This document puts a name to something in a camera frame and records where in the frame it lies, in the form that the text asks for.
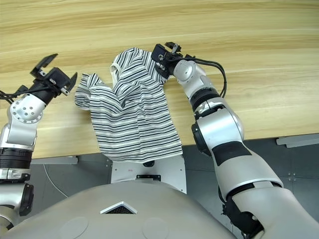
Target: white cable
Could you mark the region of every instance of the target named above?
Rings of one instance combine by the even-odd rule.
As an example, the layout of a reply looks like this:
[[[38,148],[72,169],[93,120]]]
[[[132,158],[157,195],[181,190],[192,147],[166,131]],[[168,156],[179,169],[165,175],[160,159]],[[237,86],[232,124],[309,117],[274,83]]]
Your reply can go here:
[[[56,188],[56,190],[58,190],[61,194],[63,194],[64,197],[67,198],[68,196],[67,196],[65,193],[63,193],[62,190],[60,190],[60,189],[52,182],[52,180],[51,180],[51,178],[50,178],[48,172],[46,171],[45,164],[43,165],[43,168],[44,168],[45,174],[46,174],[46,176],[48,177],[48,179],[49,179],[49,181],[51,182],[51,184]]]

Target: striped cloth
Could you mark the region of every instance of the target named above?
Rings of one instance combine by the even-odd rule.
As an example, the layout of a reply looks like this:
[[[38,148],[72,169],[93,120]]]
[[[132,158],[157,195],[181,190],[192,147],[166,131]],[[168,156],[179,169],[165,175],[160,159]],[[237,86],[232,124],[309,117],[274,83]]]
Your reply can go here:
[[[100,151],[111,160],[143,163],[182,154],[163,91],[166,79],[154,65],[150,52],[131,48],[111,66],[113,89],[97,74],[82,75],[75,104],[91,111]]]

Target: silver robot arm segment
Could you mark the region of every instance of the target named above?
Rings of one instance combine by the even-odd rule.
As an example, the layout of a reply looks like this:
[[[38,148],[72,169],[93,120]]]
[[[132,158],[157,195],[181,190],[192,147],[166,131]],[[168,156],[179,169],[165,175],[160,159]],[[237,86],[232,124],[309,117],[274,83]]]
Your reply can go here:
[[[194,110],[196,145],[213,159],[223,214],[245,238],[317,238],[319,224],[271,167],[245,146],[243,124],[204,70],[180,60],[173,74]]]
[[[57,54],[47,56],[31,71],[35,77],[30,89],[18,94],[1,95],[1,99],[12,99],[7,111],[8,123],[0,135],[0,235],[19,223],[19,216],[32,209],[33,186],[25,183],[31,176],[30,163],[35,147],[36,130],[43,110],[61,93],[68,95],[75,85],[77,74],[71,79],[59,68],[46,74],[46,67]]]

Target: wood grain surface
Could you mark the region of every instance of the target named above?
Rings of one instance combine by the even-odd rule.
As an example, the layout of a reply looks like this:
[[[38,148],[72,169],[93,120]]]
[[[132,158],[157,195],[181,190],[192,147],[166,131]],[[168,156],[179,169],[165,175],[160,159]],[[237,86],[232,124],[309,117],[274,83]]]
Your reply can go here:
[[[319,2],[289,0],[1,0],[0,89],[24,84],[42,57],[70,76],[98,73],[130,47],[152,51],[175,41],[183,53],[220,62],[226,100],[246,139],[319,132]],[[204,67],[217,86],[221,75]],[[165,84],[171,117],[184,145],[193,144],[193,114],[175,79]],[[34,158],[98,152],[89,112],[74,91],[54,99],[39,123]],[[0,124],[7,122],[0,101]]]

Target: black cable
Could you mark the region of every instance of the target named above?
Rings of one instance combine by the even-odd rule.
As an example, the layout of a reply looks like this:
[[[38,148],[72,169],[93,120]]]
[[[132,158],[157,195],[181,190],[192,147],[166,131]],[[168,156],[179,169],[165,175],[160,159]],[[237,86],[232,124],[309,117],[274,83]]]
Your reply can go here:
[[[14,94],[6,94],[6,93],[1,91],[0,100],[9,100],[9,99],[15,98],[19,95],[22,95],[22,94],[34,93],[34,92],[45,91],[45,90],[50,90],[50,87],[43,87],[43,88],[36,89],[36,90],[28,90],[28,91],[23,91],[23,92],[14,93]]]
[[[1,93],[1,95],[6,95],[6,93],[3,92],[3,91],[0,91],[0,93]],[[12,104],[12,103],[13,103],[13,100],[11,100],[11,99],[5,98],[4,100],[7,101],[9,104]]]
[[[223,196],[221,195],[221,191],[220,191],[220,187],[218,186],[218,196],[219,196],[219,199],[221,200],[221,202],[223,204],[226,204],[225,200],[223,199]]]
[[[227,78],[226,78],[225,70],[224,70],[224,68],[222,67],[221,64],[219,64],[216,61],[207,61],[207,60],[202,60],[202,59],[199,59],[199,58],[196,58],[196,57],[184,57],[184,58],[176,58],[176,59],[172,59],[172,60],[168,60],[167,59],[166,61],[175,62],[175,61],[180,61],[180,60],[194,61],[197,64],[206,65],[206,66],[213,66],[213,67],[217,68],[221,72],[221,74],[223,75],[223,78],[224,78],[224,86],[223,86],[223,89],[220,92],[220,96],[222,98],[225,97],[226,91],[227,91]]]
[[[220,67],[219,65],[214,64],[214,63],[202,62],[202,61],[198,61],[198,60],[195,60],[195,62],[197,64],[201,64],[201,65],[213,66],[213,67],[217,68],[221,72],[221,74],[223,75],[223,78],[224,78],[224,86],[223,86],[223,89],[220,92],[220,96],[222,98],[224,98],[225,95],[226,95],[226,91],[227,91],[227,78],[226,78],[226,73],[225,73],[224,69],[222,67]]]

